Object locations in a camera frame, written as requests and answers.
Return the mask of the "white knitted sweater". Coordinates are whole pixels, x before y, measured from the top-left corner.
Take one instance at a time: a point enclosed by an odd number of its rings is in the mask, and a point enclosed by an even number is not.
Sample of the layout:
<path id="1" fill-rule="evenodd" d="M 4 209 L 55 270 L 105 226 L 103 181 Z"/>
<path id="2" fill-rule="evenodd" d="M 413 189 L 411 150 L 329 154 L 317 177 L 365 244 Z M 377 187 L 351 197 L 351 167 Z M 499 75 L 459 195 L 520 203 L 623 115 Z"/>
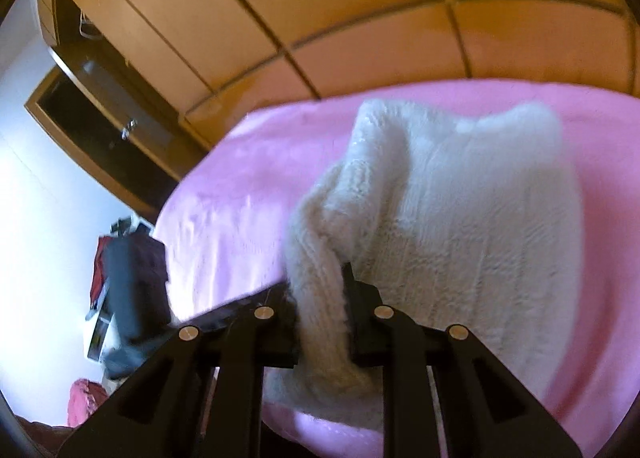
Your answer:
<path id="1" fill-rule="evenodd" d="M 302 356 L 265 399 L 380 430 L 382 378 L 348 354 L 342 268 L 420 325 L 467 326 L 530 392 L 562 363 L 582 288 L 582 197 L 558 117 L 367 100 L 284 241 Z"/>

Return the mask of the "dark clothes pile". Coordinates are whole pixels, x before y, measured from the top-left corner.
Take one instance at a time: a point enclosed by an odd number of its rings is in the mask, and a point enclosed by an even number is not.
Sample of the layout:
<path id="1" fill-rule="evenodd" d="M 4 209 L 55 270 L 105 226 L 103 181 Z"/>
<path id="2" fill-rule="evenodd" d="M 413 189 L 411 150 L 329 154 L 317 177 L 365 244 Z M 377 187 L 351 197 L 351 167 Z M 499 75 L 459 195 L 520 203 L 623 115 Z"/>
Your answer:
<path id="1" fill-rule="evenodd" d="M 98 363 L 111 381 L 125 379 L 142 366 L 172 334 L 166 291 L 165 246 L 145 233 L 112 237 L 103 256 L 106 280 L 96 320 L 107 297 L 113 312 Z"/>

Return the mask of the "red clothes on shelf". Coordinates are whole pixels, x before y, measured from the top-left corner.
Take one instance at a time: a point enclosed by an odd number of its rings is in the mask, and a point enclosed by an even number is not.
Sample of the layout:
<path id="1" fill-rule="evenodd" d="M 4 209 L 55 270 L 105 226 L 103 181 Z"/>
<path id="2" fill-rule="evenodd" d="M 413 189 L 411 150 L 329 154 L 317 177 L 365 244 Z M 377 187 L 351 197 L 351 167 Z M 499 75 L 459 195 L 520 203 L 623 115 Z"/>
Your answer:
<path id="1" fill-rule="evenodd" d="M 96 254 L 93 259 L 93 274 L 91 280 L 91 287 L 89 292 L 90 307 L 96 309 L 100 295 L 102 293 L 104 282 L 106 280 L 105 270 L 103 267 L 103 256 L 107 246 L 111 243 L 111 236 L 100 236 L 98 240 L 98 246 L 96 247 Z"/>

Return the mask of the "pink bed cover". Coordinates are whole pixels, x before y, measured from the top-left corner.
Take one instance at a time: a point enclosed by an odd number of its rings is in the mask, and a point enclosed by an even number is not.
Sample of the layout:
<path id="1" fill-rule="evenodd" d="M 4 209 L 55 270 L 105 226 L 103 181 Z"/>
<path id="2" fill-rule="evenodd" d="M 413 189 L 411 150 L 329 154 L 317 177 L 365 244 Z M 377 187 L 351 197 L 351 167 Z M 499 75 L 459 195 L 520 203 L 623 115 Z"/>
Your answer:
<path id="1" fill-rule="evenodd" d="M 609 90 L 517 80 L 446 80 L 251 113 L 181 181 L 154 236 L 169 303 L 188 320 L 288 278 L 284 241 L 299 202 L 346 152 L 367 100 L 480 118 L 526 102 L 558 117 L 582 197 L 582 288 L 572 337 L 543 397 L 585 456 L 639 391 L 639 103 Z M 380 430 L 266 402 L 279 430 L 323 455 L 377 457 Z"/>

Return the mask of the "white low shelf unit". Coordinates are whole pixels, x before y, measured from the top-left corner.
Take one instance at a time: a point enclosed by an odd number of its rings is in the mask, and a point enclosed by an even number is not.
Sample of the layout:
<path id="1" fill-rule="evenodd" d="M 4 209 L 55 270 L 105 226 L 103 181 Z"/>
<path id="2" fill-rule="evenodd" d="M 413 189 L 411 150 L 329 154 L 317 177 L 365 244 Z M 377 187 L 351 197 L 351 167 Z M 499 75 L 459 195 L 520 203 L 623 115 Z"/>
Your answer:
<path id="1" fill-rule="evenodd" d="M 89 342 L 87 357 L 89 360 L 98 362 L 101 358 L 103 344 L 106 338 L 108 327 L 111 325 L 113 312 L 110 300 L 107 297 L 103 300 L 99 311 L 96 313 L 96 324 L 94 325 Z"/>

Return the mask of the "red patterned cloth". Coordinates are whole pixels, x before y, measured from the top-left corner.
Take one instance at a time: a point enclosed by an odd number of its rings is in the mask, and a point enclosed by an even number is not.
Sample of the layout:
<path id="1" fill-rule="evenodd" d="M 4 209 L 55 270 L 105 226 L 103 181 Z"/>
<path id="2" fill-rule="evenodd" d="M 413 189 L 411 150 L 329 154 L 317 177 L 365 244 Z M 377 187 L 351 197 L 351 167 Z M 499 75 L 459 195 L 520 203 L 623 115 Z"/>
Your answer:
<path id="1" fill-rule="evenodd" d="M 67 425 L 81 426 L 106 402 L 108 394 L 100 383 L 88 379 L 78 379 L 70 387 L 67 403 Z"/>

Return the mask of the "large wooden wardrobe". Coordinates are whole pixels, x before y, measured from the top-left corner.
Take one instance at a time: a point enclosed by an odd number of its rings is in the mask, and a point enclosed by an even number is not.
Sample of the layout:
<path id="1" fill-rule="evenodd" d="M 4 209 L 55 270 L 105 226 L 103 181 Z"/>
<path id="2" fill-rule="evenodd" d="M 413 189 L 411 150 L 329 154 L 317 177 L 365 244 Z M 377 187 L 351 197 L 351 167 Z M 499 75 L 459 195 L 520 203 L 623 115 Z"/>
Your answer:
<path id="1" fill-rule="evenodd" d="M 82 91 L 173 178 L 248 112 L 443 78 L 639 90 L 630 0 L 37 0 Z"/>

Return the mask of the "dark wooden door frame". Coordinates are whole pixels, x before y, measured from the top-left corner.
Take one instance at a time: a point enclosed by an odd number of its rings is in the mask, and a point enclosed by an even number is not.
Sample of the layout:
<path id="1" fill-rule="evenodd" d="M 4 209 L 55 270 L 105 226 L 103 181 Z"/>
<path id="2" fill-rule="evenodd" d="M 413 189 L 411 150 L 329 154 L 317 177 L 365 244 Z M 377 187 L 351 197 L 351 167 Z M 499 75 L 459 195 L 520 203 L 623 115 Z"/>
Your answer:
<path id="1" fill-rule="evenodd" d="M 57 66 L 25 103 L 47 135 L 89 176 L 150 223 L 177 181 L 120 132 Z"/>

